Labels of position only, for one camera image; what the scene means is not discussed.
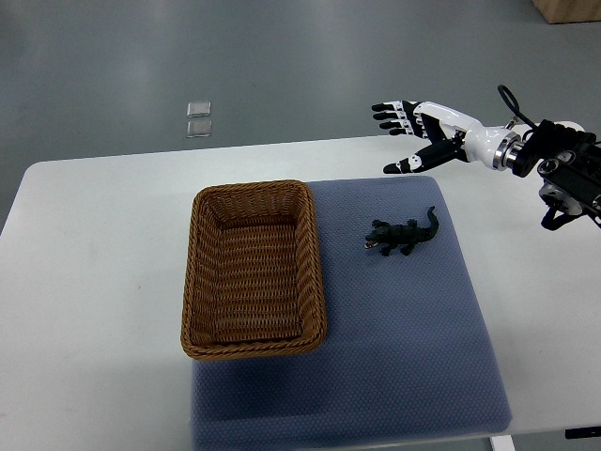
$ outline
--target toy crocodile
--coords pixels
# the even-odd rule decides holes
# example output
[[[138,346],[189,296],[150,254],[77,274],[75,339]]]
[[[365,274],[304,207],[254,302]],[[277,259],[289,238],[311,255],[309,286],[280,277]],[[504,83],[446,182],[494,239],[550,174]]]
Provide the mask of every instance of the toy crocodile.
[[[417,221],[414,219],[407,221],[407,225],[401,226],[390,225],[376,219],[372,223],[374,230],[365,236],[367,242],[364,248],[371,249],[385,242],[388,246],[383,247],[379,252],[387,257],[390,255],[392,249],[405,244],[405,247],[401,247],[401,254],[408,256],[415,247],[415,244],[432,240],[439,230],[439,220],[434,215],[433,210],[434,207],[430,207],[427,213],[430,227],[417,227]]]

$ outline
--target brown woven basket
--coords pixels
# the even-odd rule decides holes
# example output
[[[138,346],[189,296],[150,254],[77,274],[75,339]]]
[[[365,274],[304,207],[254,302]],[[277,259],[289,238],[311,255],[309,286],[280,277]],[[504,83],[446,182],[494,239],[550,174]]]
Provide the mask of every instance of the brown woven basket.
[[[279,180],[198,193],[181,326],[186,353],[197,360],[296,354],[325,335],[309,187]]]

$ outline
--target floor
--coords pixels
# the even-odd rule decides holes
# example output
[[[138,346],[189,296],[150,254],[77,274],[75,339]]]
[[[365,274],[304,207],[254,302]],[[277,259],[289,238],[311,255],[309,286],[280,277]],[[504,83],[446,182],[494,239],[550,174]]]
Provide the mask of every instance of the floor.
[[[600,41],[601,23],[547,25],[529,0],[0,0],[0,229],[33,163],[380,134],[380,101],[504,124],[503,83],[532,119],[601,133]],[[197,100],[213,130],[190,139]],[[515,437],[518,451],[598,440]]]

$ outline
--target robotic hand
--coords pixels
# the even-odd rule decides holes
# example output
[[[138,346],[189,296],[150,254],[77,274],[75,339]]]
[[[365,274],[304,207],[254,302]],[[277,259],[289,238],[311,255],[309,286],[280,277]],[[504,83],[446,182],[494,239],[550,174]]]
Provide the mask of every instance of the robotic hand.
[[[592,133],[577,132],[549,120],[534,124],[519,111],[516,97],[499,86],[501,97],[514,113],[505,127],[485,127],[479,120],[430,101],[387,101],[372,106],[374,119],[389,134],[409,134],[432,143],[409,158],[384,167],[385,174],[419,173],[453,159],[526,177],[538,163],[543,178],[539,195],[548,206],[541,223],[556,230],[588,215],[601,228],[601,148]],[[531,129],[512,132],[519,120]]]

